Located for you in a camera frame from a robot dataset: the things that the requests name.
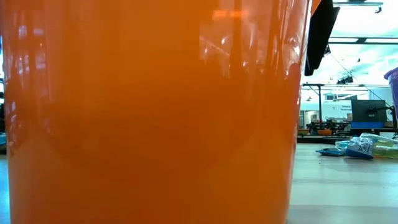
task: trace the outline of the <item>orange plastic bucket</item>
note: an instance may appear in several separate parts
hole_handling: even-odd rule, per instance
[[[308,0],[1,2],[13,224],[285,222]]]
[[[318,134],[322,136],[331,136],[331,130],[329,129],[318,130]]]

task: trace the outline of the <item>bucket rim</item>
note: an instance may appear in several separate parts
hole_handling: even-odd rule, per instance
[[[388,71],[388,72],[384,75],[384,78],[385,78],[386,80],[388,80],[388,78],[389,78],[393,73],[395,73],[395,72],[398,72],[398,67],[396,67],[396,68],[394,68],[394,69]]]

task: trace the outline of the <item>computer monitor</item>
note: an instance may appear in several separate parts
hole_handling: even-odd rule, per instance
[[[384,100],[351,100],[353,122],[387,122],[386,102]]]

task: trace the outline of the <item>crumpled plastic bag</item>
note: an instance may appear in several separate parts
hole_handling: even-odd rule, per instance
[[[347,145],[346,156],[373,159],[375,142],[375,140],[370,138],[353,137]]]
[[[323,156],[343,156],[344,153],[337,148],[326,148],[326,149],[321,149],[317,150],[316,152],[319,152]]]
[[[336,149],[341,150],[341,151],[343,152],[343,154],[345,154],[349,142],[350,142],[350,141],[337,141],[337,142],[335,143],[335,147],[336,147]]]
[[[378,136],[377,134],[362,133],[360,138],[369,138],[369,139],[372,139],[372,140],[375,140],[375,141],[383,140],[383,141],[391,142],[393,144],[398,144],[397,140],[393,140],[393,139],[389,139],[389,138],[386,138],[386,137]]]

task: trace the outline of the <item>cable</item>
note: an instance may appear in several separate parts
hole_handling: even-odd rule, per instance
[[[357,81],[359,81],[359,80],[353,75],[352,72],[348,71],[348,70],[335,58],[335,56],[333,56],[333,54],[330,54],[330,55],[333,57],[333,59],[336,60],[336,62],[337,62],[344,70],[346,70],[346,72],[349,73],[349,75],[351,75],[353,78],[355,78]],[[361,85],[363,85],[363,87],[365,87],[368,91],[370,91],[370,92],[371,92],[373,95],[375,95],[377,98],[379,98],[380,100],[383,100],[382,98],[380,98],[380,96],[378,96],[378,95],[375,94],[371,89],[369,89],[367,86],[365,86],[365,84],[361,84]]]

